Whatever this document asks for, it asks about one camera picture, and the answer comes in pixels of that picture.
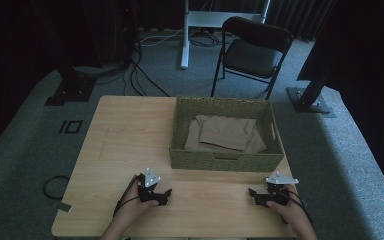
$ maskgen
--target wooden table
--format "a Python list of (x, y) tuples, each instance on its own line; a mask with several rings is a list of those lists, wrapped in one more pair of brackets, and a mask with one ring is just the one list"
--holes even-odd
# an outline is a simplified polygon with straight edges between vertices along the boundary
[[(155, 192), (172, 188), (166, 206), (152, 208), (130, 237), (292, 237), (289, 225), (256, 206), (248, 188), (265, 192), (271, 173), (180, 170), (170, 167), (175, 98), (104, 96), (89, 127), (63, 203), (55, 236), (100, 236), (134, 174), (150, 167), (162, 177)], [(286, 157), (278, 171), (291, 176)]]

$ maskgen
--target human hand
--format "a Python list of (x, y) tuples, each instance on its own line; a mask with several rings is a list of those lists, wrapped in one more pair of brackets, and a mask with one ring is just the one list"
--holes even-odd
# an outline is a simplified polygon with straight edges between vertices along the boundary
[[(286, 189), (293, 192), (290, 195), (291, 198), (300, 202), (295, 191), (295, 188), (291, 185), (285, 185)], [(314, 232), (313, 226), (311, 225), (310, 219), (304, 210), (293, 201), (289, 201), (286, 206), (280, 205), (273, 201), (267, 201), (267, 206), (282, 215), (287, 223), (292, 227), (294, 233), (299, 239), (317, 239), (317, 235)]]
[(114, 215), (111, 223), (102, 234), (102, 240), (120, 239), (124, 231), (132, 225), (147, 209), (158, 206), (158, 201), (141, 202), (138, 193), (139, 181), (133, 181), (121, 203), (120, 209)]

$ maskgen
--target gray carpet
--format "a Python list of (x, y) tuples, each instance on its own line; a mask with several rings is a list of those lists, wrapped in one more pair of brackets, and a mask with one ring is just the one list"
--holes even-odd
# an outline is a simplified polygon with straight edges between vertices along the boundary
[[(179, 41), (165, 41), (143, 47), (139, 66), (171, 96), (209, 96), (219, 47), (191, 45), (189, 68), (181, 70), (181, 46)], [(384, 239), (384, 176), (339, 93), (323, 89), (336, 115), (325, 118), (295, 112), (285, 91), (308, 84), (296, 79), (311, 47), (294, 41), (270, 98), (292, 172), (300, 180), (298, 191), (309, 202), (320, 239)], [(109, 68), (78, 69), (92, 74)], [(42, 186), (54, 176), (70, 176), (101, 96), (138, 95), (130, 71), (99, 78), (89, 102), (61, 107), (44, 106), (61, 81), (56, 71), (37, 84), (0, 137), (0, 240), (54, 238), (51, 227), (58, 200), (46, 197)], [(133, 74), (136, 87), (136, 76), (146, 95), (163, 96), (141, 73)], [(228, 75), (215, 95), (264, 98), (265, 87)], [(64, 121), (78, 120), (83, 121), (79, 133), (60, 133)], [(65, 185), (53, 182), (50, 193), (63, 194)]]

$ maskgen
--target chair seat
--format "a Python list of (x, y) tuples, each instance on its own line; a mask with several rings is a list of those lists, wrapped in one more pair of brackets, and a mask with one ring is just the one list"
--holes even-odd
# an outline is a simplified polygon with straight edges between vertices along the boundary
[(256, 47), (241, 39), (235, 39), (226, 51), (223, 58), (225, 67), (269, 78), (274, 74), (282, 53)]

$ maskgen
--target wicker basket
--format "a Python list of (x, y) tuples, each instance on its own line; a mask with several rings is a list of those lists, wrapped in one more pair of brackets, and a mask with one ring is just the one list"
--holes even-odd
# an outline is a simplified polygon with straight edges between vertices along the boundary
[[(267, 150), (257, 154), (184, 150), (189, 124), (200, 114), (256, 119)], [(271, 172), (284, 156), (269, 101), (201, 97), (177, 97), (169, 151), (174, 169), (237, 172)]]

